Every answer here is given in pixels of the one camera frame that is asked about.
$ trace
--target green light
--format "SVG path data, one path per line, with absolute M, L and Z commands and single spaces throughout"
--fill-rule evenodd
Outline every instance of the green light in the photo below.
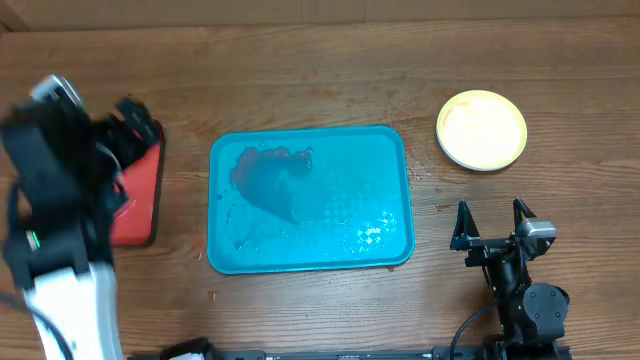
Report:
M 40 249 L 40 241 L 38 240 L 38 235 L 36 235 L 36 232 L 31 230 L 31 236 L 33 236 L 33 242 L 36 243 L 36 247 Z

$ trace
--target plastic tray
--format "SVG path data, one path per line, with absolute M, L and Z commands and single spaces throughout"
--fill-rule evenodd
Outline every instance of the plastic tray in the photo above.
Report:
M 221 137 L 207 238 L 225 274 L 405 262 L 415 234 L 402 138 L 386 126 Z

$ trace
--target small plate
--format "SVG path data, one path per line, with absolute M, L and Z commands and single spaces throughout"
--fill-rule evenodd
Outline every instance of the small plate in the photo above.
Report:
M 438 142 L 458 165 L 494 171 L 514 162 L 527 143 L 527 124 L 509 100 L 485 90 L 452 97 L 440 110 Z

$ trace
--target red stain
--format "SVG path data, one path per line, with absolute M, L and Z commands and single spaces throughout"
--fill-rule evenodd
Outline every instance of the red stain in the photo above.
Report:
M 440 205 L 434 206 L 434 208 L 436 209 L 437 212 L 441 212 L 441 211 L 444 211 L 445 209 L 448 209 L 448 208 L 450 208 L 452 206 L 453 206 L 453 204 L 440 204 Z
M 278 177 L 285 170 L 290 176 L 303 179 L 311 171 L 311 152 L 311 147 L 293 154 L 284 147 L 264 151 L 248 148 L 231 170 L 231 185 L 251 205 L 298 225 L 292 215 L 293 194 L 286 183 L 278 183 Z

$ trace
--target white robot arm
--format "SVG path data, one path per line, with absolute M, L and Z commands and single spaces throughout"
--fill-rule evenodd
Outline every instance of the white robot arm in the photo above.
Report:
M 0 125 L 19 173 L 8 199 L 4 257 L 33 313 L 48 360 L 123 360 L 109 234 L 126 201 L 118 172 L 157 140 L 144 106 L 117 107 L 126 121 L 91 121 L 73 87 L 51 76 L 33 101 Z M 31 205 L 20 217 L 18 194 Z

